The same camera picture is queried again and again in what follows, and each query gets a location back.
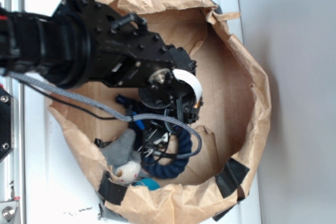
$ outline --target gray wall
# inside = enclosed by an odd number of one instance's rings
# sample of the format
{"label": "gray wall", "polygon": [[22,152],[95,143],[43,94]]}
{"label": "gray wall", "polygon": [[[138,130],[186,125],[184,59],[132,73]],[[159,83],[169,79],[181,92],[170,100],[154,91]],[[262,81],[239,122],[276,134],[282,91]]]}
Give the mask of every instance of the gray wall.
{"label": "gray wall", "polygon": [[336,0],[239,1],[244,43],[269,74],[273,102],[263,223],[336,223]]}

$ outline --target teal object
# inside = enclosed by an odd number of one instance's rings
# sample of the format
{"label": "teal object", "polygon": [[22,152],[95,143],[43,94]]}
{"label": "teal object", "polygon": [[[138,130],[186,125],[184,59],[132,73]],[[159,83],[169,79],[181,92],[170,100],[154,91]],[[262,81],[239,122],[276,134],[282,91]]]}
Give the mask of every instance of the teal object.
{"label": "teal object", "polygon": [[151,178],[142,178],[141,180],[135,182],[134,186],[146,186],[150,191],[154,191],[160,188],[160,185]]}

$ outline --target black metal bracket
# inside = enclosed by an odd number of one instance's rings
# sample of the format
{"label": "black metal bracket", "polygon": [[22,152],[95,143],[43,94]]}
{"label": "black metal bracket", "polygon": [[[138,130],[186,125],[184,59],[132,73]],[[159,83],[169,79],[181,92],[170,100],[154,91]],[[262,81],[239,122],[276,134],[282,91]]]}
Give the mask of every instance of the black metal bracket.
{"label": "black metal bracket", "polygon": [[11,152],[11,101],[12,97],[0,88],[0,162]]}

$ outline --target gray braided cable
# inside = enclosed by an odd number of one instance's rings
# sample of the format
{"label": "gray braided cable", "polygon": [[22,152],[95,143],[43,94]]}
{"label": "gray braided cable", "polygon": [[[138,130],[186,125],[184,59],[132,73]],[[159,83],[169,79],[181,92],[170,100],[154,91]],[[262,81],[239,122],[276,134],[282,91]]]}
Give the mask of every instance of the gray braided cable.
{"label": "gray braided cable", "polygon": [[[4,75],[5,72],[6,72],[5,69],[0,68],[0,75]],[[117,118],[121,121],[124,121],[124,122],[132,122],[132,121],[139,121],[139,120],[160,120],[160,121],[164,121],[164,122],[168,122],[168,123],[178,125],[178,126],[184,128],[185,130],[187,130],[189,133],[196,136],[196,138],[198,140],[198,147],[197,147],[197,150],[194,151],[194,152],[186,153],[186,154],[177,154],[177,156],[176,156],[177,159],[188,158],[188,157],[191,157],[191,156],[194,156],[194,155],[198,154],[201,151],[201,148],[202,148],[202,138],[201,138],[201,136],[193,128],[189,127],[188,125],[184,124],[183,122],[179,121],[178,119],[171,118],[171,117],[165,116],[165,115],[153,114],[153,113],[138,114],[138,115],[133,115],[133,116],[123,115],[123,114],[121,114],[118,111],[108,107],[107,105],[105,105],[103,103],[100,103],[98,101],[95,101],[93,99],[90,99],[90,98],[85,97],[85,96],[80,95],[80,94],[72,93],[72,92],[69,92],[67,90],[64,90],[64,89],[61,89],[61,88],[58,88],[58,87],[54,87],[50,84],[41,82],[39,80],[36,80],[36,79],[31,78],[29,76],[26,76],[24,74],[15,73],[15,72],[10,71],[10,72],[7,73],[7,75],[14,78],[14,79],[17,79],[20,82],[28,83],[30,85],[39,87],[39,88],[47,90],[49,92],[52,92],[52,93],[61,95],[63,97],[67,97],[67,98],[70,98],[72,100],[79,101],[79,102],[85,103],[87,105],[93,106],[95,108],[98,108],[102,111],[107,112],[111,116],[114,116],[115,118]]]}

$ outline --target brown paper bag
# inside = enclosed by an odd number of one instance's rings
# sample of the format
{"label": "brown paper bag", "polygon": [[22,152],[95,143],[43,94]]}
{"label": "brown paper bag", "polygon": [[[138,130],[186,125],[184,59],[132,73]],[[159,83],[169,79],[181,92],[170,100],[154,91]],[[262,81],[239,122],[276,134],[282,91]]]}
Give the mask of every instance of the brown paper bag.
{"label": "brown paper bag", "polygon": [[[155,191],[119,186],[120,199],[110,195],[105,206],[131,223],[199,223],[247,197],[267,139],[271,103],[267,75],[229,34],[226,21],[239,13],[218,14],[211,0],[98,1],[122,15],[136,12],[167,45],[185,48],[197,61],[196,76],[204,90],[200,119],[192,125],[202,136],[203,148],[190,158],[186,170],[176,179],[158,180],[162,188]],[[87,83],[75,92],[121,113],[124,108],[114,102],[116,94],[137,98],[135,89],[101,83]],[[111,167],[93,140],[113,141],[127,124],[99,121],[58,103],[50,111],[93,188],[100,194],[103,182],[115,188]]]}

